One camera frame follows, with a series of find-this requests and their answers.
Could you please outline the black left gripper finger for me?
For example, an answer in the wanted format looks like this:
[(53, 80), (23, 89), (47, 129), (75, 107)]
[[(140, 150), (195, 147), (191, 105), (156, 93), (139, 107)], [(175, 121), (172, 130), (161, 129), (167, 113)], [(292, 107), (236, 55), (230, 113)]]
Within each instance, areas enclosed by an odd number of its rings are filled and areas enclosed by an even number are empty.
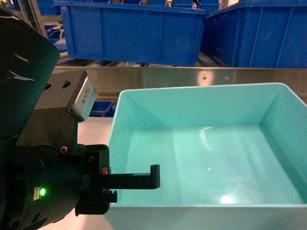
[(82, 190), (89, 189), (157, 189), (160, 187), (160, 165), (150, 166), (149, 173), (84, 175)]

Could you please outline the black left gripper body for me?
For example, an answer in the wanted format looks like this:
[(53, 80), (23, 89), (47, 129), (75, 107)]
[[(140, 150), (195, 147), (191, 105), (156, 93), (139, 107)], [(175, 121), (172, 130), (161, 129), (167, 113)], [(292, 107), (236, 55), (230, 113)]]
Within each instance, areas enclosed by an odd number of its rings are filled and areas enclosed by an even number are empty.
[(72, 103), (88, 74), (78, 70), (50, 76), (16, 146), (14, 169), (24, 185), (23, 216), (103, 215), (117, 193), (82, 190), (84, 175), (109, 174), (106, 145), (77, 142)]

